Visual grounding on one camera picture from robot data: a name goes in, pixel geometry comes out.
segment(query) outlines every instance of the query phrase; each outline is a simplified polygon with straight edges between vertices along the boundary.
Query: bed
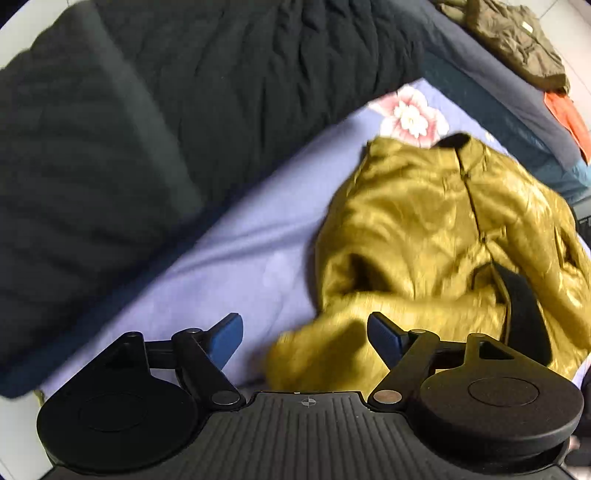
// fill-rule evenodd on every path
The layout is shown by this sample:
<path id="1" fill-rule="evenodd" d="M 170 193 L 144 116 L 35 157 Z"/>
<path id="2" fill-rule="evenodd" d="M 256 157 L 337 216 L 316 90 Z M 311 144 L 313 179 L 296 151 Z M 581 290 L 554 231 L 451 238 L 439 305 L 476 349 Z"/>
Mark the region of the bed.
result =
<path id="1" fill-rule="evenodd" d="M 394 103 L 411 102 L 434 119 L 437 132 L 430 141 L 464 131 L 510 155 L 428 81 L 421 79 L 396 94 Z M 260 384 L 270 344 L 316 315 L 316 232 L 334 192 L 359 164 L 366 142 L 391 134 L 385 114 L 379 102 L 372 102 L 302 149 L 52 375 L 41 387 L 44 394 L 52 395 L 124 332 L 138 330 L 146 340 L 162 340 L 189 327 L 208 329 L 229 312 L 241 314 L 245 333 L 224 373 L 241 387 Z M 175 381 L 174 372 L 154 374 Z"/>
<path id="2" fill-rule="evenodd" d="M 428 0 L 389 4 L 396 18 L 421 36 L 425 79 L 417 89 L 443 113 L 449 133 L 468 131 L 513 156 L 571 202 L 586 194 L 588 168 L 545 108 L 541 92 Z M 51 394 L 124 331 L 138 329 L 149 340 L 162 339 L 185 326 L 207 328 L 233 310 L 245 318 L 246 337 L 226 367 L 228 376 L 241 385 L 260 378 L 265 348 L 281 331 L 314 317 L 314 234 L 332 194 L 357 165 L 364 143 L 380 132 L 382 120 L 363 108 L 322 133 L 205 235 L 189 232 L 164 262 L 144 268 L 143 280 L 131 290 L 115 288 L 109 298 L 124 307 L 115 318 L 119 308 L 93 309 L 62 343 L 4 375 L 3 393 L 27 391 L 44 380 L 43 390 Z M 97 325 L 105 325 L 98 335 Z M 64 352 L 77 349 L 47 379 L 53 365 L 69 356 Z"/>

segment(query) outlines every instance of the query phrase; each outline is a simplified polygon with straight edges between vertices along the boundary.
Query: black fabric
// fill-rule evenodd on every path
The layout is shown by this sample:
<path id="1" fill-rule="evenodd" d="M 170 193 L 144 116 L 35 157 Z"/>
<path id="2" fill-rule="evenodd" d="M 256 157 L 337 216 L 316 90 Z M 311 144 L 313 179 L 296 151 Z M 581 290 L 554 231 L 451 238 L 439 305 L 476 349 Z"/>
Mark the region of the black fabric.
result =
<path id="1" fill-rule="evenodd" d="M 548 366 L 552 361 L 550 337 L 538 301 L 527 278 L 493 262 L 509 295 L 511 316 L 502 337 L 507 346 Z"/>
<path id="2" fill-rule="evenodd" d="M 25 0 L 4 0 L 0 4 L 0 28 L 25 4 Z"/>
<path id="3" fill-rule="evenodd" d="M 570 452 L 564 459 L 564 463 L 568 466 L 591 466 L 591 438 L 578 438 L 580 443 L 579 448 Z"/>
<path id="4" fill-rule="evenodd" d="M 249 186 L 419 67 L 388 0 L 69 8 L 0 71 L 0 394 L 36 386 Z"/>
<path id="5" fill-rule="evenodd" d="M 587 373 L 583 377 L 581 383 L 581 392 L 583 393 L 585 404 L 583 407 L 583 415 L 579 421 L 577 429 L 574 434 L 579 438 L 591 439 L 591 369 L 587 370 Z"/>

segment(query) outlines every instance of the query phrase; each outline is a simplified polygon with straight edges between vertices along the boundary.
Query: orange cloth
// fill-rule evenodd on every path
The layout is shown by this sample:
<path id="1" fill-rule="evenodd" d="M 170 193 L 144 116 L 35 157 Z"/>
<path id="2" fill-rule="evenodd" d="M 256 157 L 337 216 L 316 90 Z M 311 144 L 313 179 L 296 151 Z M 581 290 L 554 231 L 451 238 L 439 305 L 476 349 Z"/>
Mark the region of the orange cloth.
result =
<path id="1" fill-rule="evenodd" d="M 577 111 L 573 101 L 568 95 L 559 95 L 554 92 L 544 94 L 544 103 L 565 128 L 573 136 L 574 141 L 581 149 L 585 163 L 591 163 L 591 135 L 587 126 Z"/>

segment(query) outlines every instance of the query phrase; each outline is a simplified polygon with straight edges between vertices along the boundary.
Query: white floor tile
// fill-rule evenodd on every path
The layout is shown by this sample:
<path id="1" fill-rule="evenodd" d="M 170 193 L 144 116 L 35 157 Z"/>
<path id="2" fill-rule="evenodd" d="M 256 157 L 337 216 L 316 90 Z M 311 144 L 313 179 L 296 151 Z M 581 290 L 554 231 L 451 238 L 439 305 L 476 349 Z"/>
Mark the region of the white floor tile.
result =
<path id="1" fill-rule="evenodd" d="M 0 464 L 8 478 L 38 480 L 51 469 L 37 436 L 39 408 L 32 393 L 16 400 L 0 397 Z"/>
<path id="2" fill-rule="evenodd" d="M 570 466 L 567 470 L 576 480 L 591 480 L 591 468 L 588 466 Z"/>
<path id="3" fill-rule="evenodd" d="M 574 72 L 573 67 L 565 60 L 563 63 L 570 81 L 570 98 L 585 120 L 587 128 L 591 130 L 591 92 Z"/>
<path id="4" fill-rule="evenodd" d="M 43 30 L 67 8 L 67 0 L 29 0 L 0 28 L 0 68 L 31 47 Z"/>
<path id="5" fill-rule="evenodd" d="M 525 5 L 531 8 L 538 18 L 541 18 L 556 0 L 503 0 L 508 5 Z"/>
<path id="6" fill-rule="evenodd" d="M 585 0 L 569 0 L 570 3 L 574 5 L 574 7 L 579 11 L 581 17 L 585 19 L 585 21 L 591 25 L 591 5 L 589 5 Z"/>
<path id="7" fill-rule="evenodd" d="M 562 58 L 591 90 L 591 25 L 569 0 L 558 0 L 541 23 Z"/>

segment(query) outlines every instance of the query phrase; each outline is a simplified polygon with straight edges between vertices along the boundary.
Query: clothes pile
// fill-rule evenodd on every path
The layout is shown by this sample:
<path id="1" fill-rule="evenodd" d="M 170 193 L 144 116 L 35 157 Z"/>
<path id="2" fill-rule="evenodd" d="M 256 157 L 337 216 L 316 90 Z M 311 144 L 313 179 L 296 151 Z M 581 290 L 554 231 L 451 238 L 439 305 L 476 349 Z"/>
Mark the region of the clothes pile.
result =
<path id="1" fill-rule="evenodd" d="M 517 75 L 545 92 L 546 106 L 572 135 L 589 165 L 591 135 L 568 96 L 570 84 L 562 59 L 532 10 L 498 0 L 432 1 Z"/>

